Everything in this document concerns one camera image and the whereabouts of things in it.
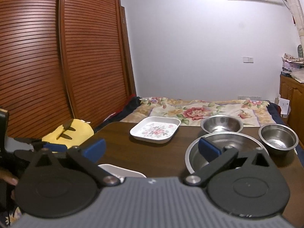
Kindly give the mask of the person's left hand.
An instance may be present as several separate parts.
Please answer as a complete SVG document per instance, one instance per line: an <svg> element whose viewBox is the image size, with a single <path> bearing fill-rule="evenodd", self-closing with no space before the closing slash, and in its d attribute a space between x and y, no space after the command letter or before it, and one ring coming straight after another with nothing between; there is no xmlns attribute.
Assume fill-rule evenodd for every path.
<svg viewBox="0 0 304 228"><path fill-rule="evenodd" d="M0 178L14 187L16 187L19 182L19 179L13 176L11 172L3 169L0 170Z"/></svg>

